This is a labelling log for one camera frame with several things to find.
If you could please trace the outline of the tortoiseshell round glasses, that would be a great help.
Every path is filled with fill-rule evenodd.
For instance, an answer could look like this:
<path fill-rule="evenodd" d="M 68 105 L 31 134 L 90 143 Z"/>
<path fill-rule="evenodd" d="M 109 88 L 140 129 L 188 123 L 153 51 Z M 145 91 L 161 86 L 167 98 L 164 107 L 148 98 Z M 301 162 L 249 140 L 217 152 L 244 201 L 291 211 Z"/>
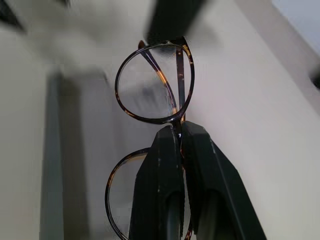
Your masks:
<path fill-rule="evenodd" d="M 137 50 L 119 67 L 114 83 L 116 101 L 128 116 L 143 123 L 159 125 L 160 129 L 166 126 L 173 128 L 179 142 L 185 195 L 182 125 L 185 122 L 194 85 L 194 60 L 184 37 L 150 45 L 140 41 Z M 123 165 L 138 158 L 143 158 L 144 161 L 150 148 L 151 146 L 142 148 L 123 157 L 112 169 L 106 183 L 104 194 L 106 216 L 120 240 L 129 240 L 131 219 L 128 233 L 123 233 L 112 215 L 110 203 L 112 183 Z M 181 240 L 191 240 L 192 234 L 192 223 L 185 222 L 184 213 Z"/>

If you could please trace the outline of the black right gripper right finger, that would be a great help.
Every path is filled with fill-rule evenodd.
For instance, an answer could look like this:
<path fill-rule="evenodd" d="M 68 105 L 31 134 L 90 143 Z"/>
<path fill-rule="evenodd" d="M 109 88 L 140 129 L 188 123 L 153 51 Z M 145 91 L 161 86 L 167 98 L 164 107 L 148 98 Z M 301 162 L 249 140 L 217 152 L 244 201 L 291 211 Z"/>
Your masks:
<path fill-rule="evenodd" d="M 237 169 L 205 128 L 185 121 L 181 144 L 196 240 L 267 240 Z"/>

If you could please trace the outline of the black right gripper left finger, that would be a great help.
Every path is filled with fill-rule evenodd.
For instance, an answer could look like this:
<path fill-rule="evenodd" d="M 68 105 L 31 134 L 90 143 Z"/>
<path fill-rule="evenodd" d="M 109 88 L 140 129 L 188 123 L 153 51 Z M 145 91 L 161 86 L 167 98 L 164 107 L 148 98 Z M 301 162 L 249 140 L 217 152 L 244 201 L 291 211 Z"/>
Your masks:
<path fill-rule="evenodd" d="M 178 138 L 160 129 L 135 178 L 129 240 L 181 240 L 185 187 Z"/>

